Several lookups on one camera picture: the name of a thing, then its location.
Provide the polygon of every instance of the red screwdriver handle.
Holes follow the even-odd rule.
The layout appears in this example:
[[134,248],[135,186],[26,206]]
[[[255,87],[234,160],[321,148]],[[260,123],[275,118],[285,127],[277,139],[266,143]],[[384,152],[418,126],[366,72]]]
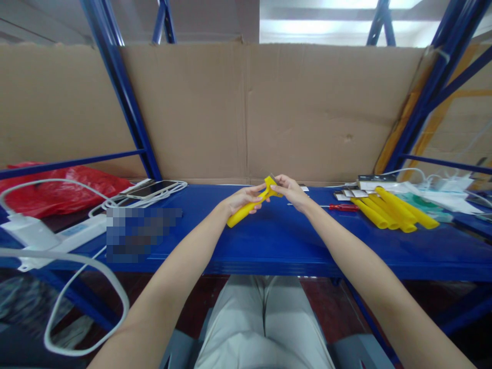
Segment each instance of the red screwdriver handle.
[[355,204],[330,204],[330,210],[339,210],[339,211],[348,211],[348,212],[356,212],[359,210],[359,207]]

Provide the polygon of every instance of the plastic bag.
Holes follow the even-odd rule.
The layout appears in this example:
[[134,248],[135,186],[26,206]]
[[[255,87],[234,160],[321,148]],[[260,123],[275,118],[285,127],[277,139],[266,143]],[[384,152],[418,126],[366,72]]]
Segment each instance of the plastic bag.
[[[9,165],[9,169],[44,164],[22,162]],[[132,184],[130,181],[85,166],[57,169],[48,172],[0,180],[0,193],[4,190],[40,179],[63,178],[81,182],[108,197],[116,196]],[[46,182],[26,186],[7,195],[8,206],[18,213],[38,219],[53,214],[70,214],[86,208],[93,208],[104,201],[102,197],[75,183]]]

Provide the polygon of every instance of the blurred patch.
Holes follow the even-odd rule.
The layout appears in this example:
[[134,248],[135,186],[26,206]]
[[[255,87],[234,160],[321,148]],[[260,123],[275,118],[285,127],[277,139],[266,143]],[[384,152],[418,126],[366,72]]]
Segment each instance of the blurred patch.
[[182,217],[182,209],[107,210],[106,259],[109,263],[139,263],[160,245]]

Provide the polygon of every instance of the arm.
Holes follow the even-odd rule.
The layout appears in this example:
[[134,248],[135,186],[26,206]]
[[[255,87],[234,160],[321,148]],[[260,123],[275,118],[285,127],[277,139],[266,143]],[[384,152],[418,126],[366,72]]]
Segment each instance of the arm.
[[344,275],[362,296],[405,369],[474,368],[376,253],[311,200],[287,176],[275,191],[311,222]]
[[[210,261],[227,219],[258,201],[265,184],[242,188],[192,230],[162,263],[128,312],[123,325],[104,344],[89,368],[157,368],[179,314]],[[258,204],[250,214],[261,208]]]

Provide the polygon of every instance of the green item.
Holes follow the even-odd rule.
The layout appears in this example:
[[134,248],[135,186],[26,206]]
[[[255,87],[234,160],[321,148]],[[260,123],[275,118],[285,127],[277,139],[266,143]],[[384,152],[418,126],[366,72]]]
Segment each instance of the green item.
[[409,203],[413,207],[423,211],[432,219],[437,220],[440,223],[451,223],[453,216],[449,213],[445,213],[444,209],[420,196],[413,193],[396,194],[400,199]]

